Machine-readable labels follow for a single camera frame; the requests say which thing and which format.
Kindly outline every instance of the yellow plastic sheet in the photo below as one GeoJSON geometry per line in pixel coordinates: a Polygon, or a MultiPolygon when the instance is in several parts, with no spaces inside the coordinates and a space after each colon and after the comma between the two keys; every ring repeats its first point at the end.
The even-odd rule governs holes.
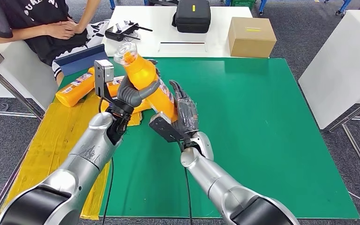
{"type": "MultiPolygon", "coordinates": [[[[91,92],[85,100],[82,99],[71,108],[65,107],[56,99],[50,104],[2,209],[18,194],[37,185],[59,167],[84,133],[90,119],[97,114],[98,101],[95,93],[91,92]]],[[[141,112],[135,113],[128,125],[139,125],[141,119],[141,112]]],[[[81,218],[98,220],[108,170],[109,163],[96,179],[86,199],[81,218]]]]}

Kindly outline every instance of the blue folder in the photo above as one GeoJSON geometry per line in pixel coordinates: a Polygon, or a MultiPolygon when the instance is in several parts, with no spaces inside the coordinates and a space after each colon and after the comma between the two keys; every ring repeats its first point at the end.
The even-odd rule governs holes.
{"type": "Polygon", "coordinates": [[[108,56],[104,50],[104,44],[76,52],[71,55],[56,59],[64,76],[68,76],[94,66],[95,60],[107,60],[108,56]]]}

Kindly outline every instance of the person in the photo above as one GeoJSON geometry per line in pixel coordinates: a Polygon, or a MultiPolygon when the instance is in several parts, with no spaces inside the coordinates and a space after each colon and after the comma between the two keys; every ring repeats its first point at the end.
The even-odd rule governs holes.
{"type": "Polygon", "coordinates": [[[24,40],[52,67],[60,85],[64,75],[54,60],[96,46],[104,37],[108,20],[89,24],[99,3],[88,0],[76,23],[65,0],[0,0],[0,44],[24,40]]]}

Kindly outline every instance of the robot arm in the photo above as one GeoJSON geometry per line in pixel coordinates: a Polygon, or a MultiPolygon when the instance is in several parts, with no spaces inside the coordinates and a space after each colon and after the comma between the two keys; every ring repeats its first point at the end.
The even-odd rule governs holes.
{"type": "Polygon", "coordinates": [[[189,142],[194,144],[182,152],[181,164],[190,171],[227,224],[299,224],[283,204],[242,186],[216,164],[205,133],[194,133],[189,142]]]}
{"type": "Polygon", "coordinates": [[[60,167],[35,187],[13,199],[2,211],[0,225],[75,225],[97,176],[121,139],[112,142],[107,130],[114,117],[99,113],[60,167]]]}
{"type": "Polygon", "coordinates": [[[78,224],[86,198],[120,145],[133,109],[159,87],[159,82],[153,82],[137,91],[126,77],[118,89],[118,98],[112,99],[105,79],[113,79],[113,65],[98,60],[95,71],[96,93],[110,103],[107,111],[91,119],[56,171],[8,204],[0,215],[0,225],[78,224]]]}
{"type": "Polygon", "coordinates": [[[181,164],[188,169],[228,225],[299,225],[280,202],[242,186],[213,159],[207,135],[199,131],[195,103],[175,81],[179,119],[168,124],[157,114],[150,127],[168,142],[183,142],[181,164]]]}

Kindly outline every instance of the gray carpet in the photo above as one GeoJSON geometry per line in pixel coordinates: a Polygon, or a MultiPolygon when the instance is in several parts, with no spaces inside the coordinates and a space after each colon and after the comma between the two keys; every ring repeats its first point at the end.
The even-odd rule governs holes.
{"type": "MultiPolygon", "coordinates": [[[[211,5],[221,6],[219,0],[211,0],[211,5]]],[[[67,0],[70,14],[79,19],[86,0],[67,0]]],[[[142,0],[119,0],[117,5],[142,5],[142,0]]],[[[258,5],[252,10],[256,17],[258,5]]],[[[268,1],[263,17],[269,18],[277,36],[272,57],[285,58],[293,75],[298,79],[325,40],[340,21],[335,11],[341,6],[341,0],[330,0],[328,3],[313,0],[268,1]]],[[[348,9],[357,9],[360,0],[353,0],[348,9]]],[[[111,17],[108,0],[102,0],[93,22],[111,17]]],[[[26,112],[15,99],[1,99],[1,104],[7,103],[9,111],[26,112]]],[[[0,116],[0,190],[5,185],[9,175],[17,164],[23,151],[31,141],[39,122],[37,119],[13,118],[0,116]]],[[[354,138],[360,145],[360,121],[348,124],[354,138]]],[[[335,133],[321,131],[326,145],[348,190],[360,196],[360,161],[348,141],[345,132],[340,128],[335,133]]],[[[360,213],[360,200],[353,198],[360,213]]],[[[360,225],[360,220],[301,220],[303,225],[360,225]]],[[[81,220],[81,225],[99,225],[101,221],[81,220]]],[[[108,218],[106,224],[134,225],[187,225],[186,219],[152,219],[152,218],[108,218]]],[[[221,219],[198,219],[194,224],[220,225],[221,219]]]]}

